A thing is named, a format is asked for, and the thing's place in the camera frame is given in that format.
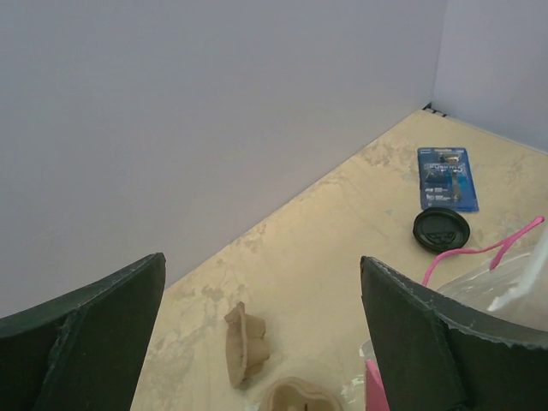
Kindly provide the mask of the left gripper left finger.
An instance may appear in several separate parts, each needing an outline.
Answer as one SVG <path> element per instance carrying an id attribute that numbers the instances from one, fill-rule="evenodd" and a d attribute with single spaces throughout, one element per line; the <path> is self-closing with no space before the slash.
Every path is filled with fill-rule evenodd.
<path id="1" fill-rule="evenodd" d="M 154 253 L 1 320 L 3 410 L 128 410 L 164 293 Z"/>

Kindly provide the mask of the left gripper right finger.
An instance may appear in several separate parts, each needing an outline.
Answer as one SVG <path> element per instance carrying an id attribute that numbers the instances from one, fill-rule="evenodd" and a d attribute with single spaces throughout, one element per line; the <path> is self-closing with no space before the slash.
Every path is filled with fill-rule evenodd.
<path id="1" fill-rule="evenodd" d="M 362 303 L 392 410 L 545 410 L 547 334 L 495 318 L 372 258 Z"/>

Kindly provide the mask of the pink beige paper bag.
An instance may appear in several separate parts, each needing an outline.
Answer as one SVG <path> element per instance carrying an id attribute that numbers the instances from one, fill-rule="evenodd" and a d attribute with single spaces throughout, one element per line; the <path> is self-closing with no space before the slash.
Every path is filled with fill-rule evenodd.
<path id="1" fill-rule="evenodd" d="M 470 255 L 472 248 L 462 247 L 439 254 L 424 276 L 415 282 L 482 313 L 547 334 L 547 240 L 541 237 L 534 247 L 514 248 L 518 240 L 544 221 L 542 217 L 536 217 L 514 234 L 491 245 L 489 261 L 438 289 L 433 289 L 430 282 L 439 264 L 446 259 Z M 371 337 L 362 345 L 360 353 L 366 369 L 366 408 L 392 410 L 384 392 Z"/>

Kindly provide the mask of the single cardboard cup carrier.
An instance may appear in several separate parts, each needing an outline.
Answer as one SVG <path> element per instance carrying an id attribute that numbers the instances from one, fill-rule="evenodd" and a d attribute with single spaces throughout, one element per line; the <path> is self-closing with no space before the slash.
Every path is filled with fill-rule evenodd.
<path id="1" fill-rule="evenodd" d="M 225 316 L 227 333 L 225 355 L 229 382 L 239 388 L 249 378 L 260 373 L 270 359 L 271 349 L 265 340 L 266 323 L 261 317 L 246 313 L 239 301 Z"/>

